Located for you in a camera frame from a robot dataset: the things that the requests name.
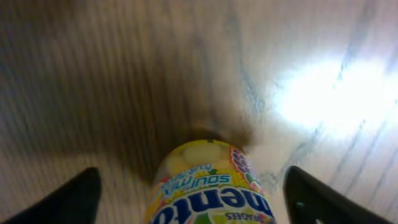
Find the yellow Mentos bottle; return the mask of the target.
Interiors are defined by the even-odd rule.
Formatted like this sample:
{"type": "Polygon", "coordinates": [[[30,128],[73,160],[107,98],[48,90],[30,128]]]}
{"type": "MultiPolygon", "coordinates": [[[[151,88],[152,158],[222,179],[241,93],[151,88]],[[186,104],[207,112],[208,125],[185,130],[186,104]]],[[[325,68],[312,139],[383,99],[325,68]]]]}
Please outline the yellow Mentos bottle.
{"type": "Polygon", "coordinates": [[[162,161],[143,222],[239,224],[276,219],[246,153],[209,139],[183,144],[162,161]]]}

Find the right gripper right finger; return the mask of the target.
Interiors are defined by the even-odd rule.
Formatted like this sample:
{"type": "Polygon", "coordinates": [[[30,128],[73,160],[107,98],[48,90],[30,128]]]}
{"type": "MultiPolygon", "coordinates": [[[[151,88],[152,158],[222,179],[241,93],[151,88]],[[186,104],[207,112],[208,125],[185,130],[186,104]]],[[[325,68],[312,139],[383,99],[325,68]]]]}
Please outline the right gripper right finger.
{"type": "Polygon", "coordinates": [[[284,198],[293,224],[389,223],[297,166],[289,167],[285,174],[284,198]]]}

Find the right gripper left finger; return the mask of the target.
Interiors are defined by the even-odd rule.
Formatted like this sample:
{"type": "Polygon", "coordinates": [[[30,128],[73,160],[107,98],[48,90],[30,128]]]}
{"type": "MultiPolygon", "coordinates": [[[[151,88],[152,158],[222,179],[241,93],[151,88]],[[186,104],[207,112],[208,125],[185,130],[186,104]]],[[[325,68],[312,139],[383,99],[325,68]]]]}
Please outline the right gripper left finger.
{"type": "Polygon", "coordinates": [[[94,224],[101,197],[100,172],[89,167],[5,224],[94,224]]]}

